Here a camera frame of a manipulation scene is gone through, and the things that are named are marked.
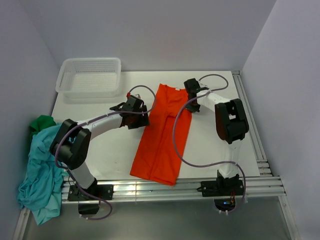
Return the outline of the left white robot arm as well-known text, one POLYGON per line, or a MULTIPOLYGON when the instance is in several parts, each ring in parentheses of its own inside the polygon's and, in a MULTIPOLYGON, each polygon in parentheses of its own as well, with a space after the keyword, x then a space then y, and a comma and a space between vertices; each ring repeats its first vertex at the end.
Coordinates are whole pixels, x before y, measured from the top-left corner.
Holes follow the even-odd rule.
POLYGON ((79 187, 79 194, 86 200, 98 196, 97 179, 90 172, 86 158, 91 140, 110 130, 127 127, 129 130, 150 124, 148 108, 135 95, 113 106, 101 116, 84 121, 66 119, 50 146, 55 165, 67 171, 79 187))

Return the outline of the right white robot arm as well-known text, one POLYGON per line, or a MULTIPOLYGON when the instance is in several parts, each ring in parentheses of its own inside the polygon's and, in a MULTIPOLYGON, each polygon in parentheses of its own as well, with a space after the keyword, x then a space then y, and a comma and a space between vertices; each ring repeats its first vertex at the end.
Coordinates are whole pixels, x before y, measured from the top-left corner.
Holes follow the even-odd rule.
POLYGON ((222 164, 217 170, 216 189, 222 195, 229 194, 239 180, 240 147, 249 131, 243 102, 239 98, 222 97, 194 78, 184 82, 188 102, 186 109, 197 113, 206 107, 215 114, 215 129, 222 141, 222 164))

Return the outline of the orange t shirt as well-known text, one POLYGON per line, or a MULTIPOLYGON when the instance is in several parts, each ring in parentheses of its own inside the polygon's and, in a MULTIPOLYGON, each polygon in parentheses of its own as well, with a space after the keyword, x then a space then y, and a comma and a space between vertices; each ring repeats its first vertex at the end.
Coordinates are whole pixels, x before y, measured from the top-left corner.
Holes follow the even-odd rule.
POLYGON ((150 112, 150 125, 145 127, 140 139, 130 175, 174 186, 180 173, 181 159, 192 122, 192 114, 184 109, 180 114, 175 128, 175 143, 173 144, 173 127, 177 114, 187 102, 185 89, 160 84, 156 93, 155 108, 150 112))

